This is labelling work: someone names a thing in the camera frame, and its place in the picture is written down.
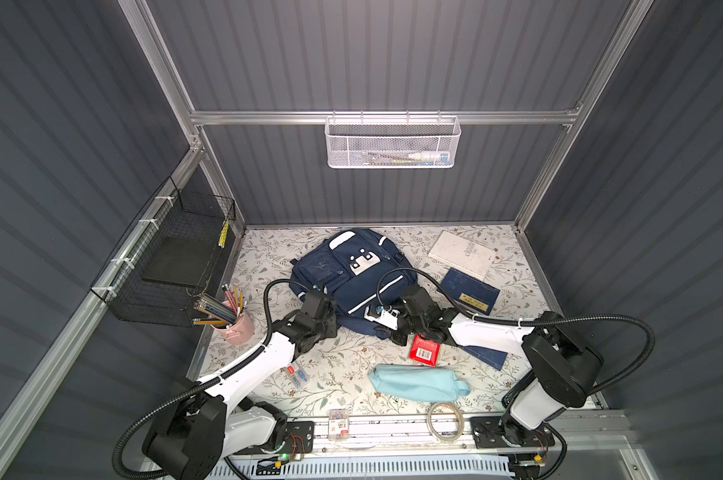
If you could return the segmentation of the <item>navy blue notebook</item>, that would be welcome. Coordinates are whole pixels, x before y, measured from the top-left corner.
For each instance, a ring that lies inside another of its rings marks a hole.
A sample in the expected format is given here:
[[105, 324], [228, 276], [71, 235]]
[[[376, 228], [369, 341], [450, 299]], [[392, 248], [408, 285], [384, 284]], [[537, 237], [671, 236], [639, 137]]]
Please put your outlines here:
[[[471, 312], [489, 315], [497, 298], [499, 289], [483, 283], [455, 268], [451, 268], [443, 281], [441, 288], [445, 290], [449, 298], [457, 301]], [[479, 361], [499, 371], [503, 369], [507, 353], [477, 346], [463, 346], [463, 351], [479, 359]]]

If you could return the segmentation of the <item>navy blue student backpack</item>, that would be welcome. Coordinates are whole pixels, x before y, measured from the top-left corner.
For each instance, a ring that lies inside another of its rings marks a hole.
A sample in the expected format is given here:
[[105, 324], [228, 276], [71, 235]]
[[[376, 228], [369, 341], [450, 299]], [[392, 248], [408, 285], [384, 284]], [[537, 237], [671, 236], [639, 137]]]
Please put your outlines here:
[[339, 326], [379, 339], [403, 337], [401, 329], [365, 318], [417, 283], [411, 262], [389, 238], [367, 228], [345, 230], [291, 264], [291, 278], [301, 284], [291, 290], [299, 299], [314, 287], [333, 297]]

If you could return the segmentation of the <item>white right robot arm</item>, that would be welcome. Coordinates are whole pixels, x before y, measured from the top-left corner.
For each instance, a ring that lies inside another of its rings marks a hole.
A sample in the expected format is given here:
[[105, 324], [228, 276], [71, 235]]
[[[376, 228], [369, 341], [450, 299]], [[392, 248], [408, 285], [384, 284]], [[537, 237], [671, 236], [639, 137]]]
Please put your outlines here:
[[511, 392], [501, 420], [507, 436], [531, 433], [563, 410], [584, 406], [603, 368], [603, 356], [557, 313], [503, 325], [455, 307], [441, 308], [417, 285], [393, 302], [393, 311], [399, 314], [399, 326], [429, 341], [527, 360], [531, 370]]

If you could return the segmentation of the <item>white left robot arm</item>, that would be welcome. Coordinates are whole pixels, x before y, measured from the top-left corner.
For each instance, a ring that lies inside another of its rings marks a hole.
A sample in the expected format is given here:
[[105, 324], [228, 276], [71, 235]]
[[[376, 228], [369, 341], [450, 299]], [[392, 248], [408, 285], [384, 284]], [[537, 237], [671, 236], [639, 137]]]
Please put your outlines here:
[[302, 307], [273, 325], [269, 340], [241, 361], [209, 378], [215, 385], [159, 413], [143, 443], [143, 454], [175, 479], [204, 479], [229, 455], [285, 437], [287, 417], [248, 395], [278, 371], [338, 334], [336, 302], [310, 291]]

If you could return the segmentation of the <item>red calculator package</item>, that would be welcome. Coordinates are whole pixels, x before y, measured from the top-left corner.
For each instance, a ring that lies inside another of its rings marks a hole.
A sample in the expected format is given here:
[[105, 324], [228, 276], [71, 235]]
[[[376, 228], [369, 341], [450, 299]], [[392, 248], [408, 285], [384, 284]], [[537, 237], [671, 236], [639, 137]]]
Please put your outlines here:
[[409, 350], [409, 359], [429, 367], [435, 367], [439, 359], [439, 352], [441, 352], [441, 344], [416, 335], [413, 338], [411, 350]]

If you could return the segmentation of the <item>light teal pencil case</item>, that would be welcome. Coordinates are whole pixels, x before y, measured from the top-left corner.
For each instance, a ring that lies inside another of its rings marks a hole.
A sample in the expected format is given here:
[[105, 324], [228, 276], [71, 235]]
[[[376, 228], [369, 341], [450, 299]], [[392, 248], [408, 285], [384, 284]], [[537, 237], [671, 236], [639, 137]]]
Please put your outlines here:
[[471, 393], [453, 370], [413, 365], [378, 365], [369, 381], [375, 391], [415, 402], [454, 402]]

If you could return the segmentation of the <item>pink pencil cup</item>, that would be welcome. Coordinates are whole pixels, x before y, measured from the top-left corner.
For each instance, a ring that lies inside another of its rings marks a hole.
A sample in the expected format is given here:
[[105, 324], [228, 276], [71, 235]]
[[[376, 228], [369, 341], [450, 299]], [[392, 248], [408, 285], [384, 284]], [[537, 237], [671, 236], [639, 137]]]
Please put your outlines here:
[[216, 332], [231, 346], [243, 346], [254, 337], [255, 324], [251, 320], [250, 314], [244, 311], [234, 324], [229, 324], [227, 327], [215, 327], [213, 332]]

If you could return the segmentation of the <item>white Robinson Crusoe book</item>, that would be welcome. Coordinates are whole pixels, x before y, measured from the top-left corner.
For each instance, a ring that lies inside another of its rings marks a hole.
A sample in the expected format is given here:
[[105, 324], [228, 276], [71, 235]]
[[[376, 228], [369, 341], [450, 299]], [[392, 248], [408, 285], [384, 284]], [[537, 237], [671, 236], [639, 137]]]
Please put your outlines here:
[[484, 280], [491, 270], [499, 266], [499, 252], [479, 239], [479, 231], [457, 232], [443, 230], [431, 250], [429, 258], [455, 268], [475, 279]]

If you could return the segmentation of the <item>small clear eraser box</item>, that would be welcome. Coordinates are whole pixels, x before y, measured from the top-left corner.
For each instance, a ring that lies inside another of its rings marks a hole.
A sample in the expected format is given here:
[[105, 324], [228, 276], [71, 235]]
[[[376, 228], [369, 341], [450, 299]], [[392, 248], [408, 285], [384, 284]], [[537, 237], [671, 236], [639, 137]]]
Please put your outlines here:
[[349, 411], [346, 408], [331, 409], [328, 414], [328, 437], [332, 441], [345, 440], [350, 435]]

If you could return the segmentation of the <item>clear tape roll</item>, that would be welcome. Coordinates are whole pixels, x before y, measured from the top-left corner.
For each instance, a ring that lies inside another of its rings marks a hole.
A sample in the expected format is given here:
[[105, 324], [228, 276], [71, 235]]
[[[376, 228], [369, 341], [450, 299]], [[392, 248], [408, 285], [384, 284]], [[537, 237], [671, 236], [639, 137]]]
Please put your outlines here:
[[443, 443], [457, 442], [465, 431], [465, 416], [453, 403], [434, 403], [425, 414], [429, 434]]

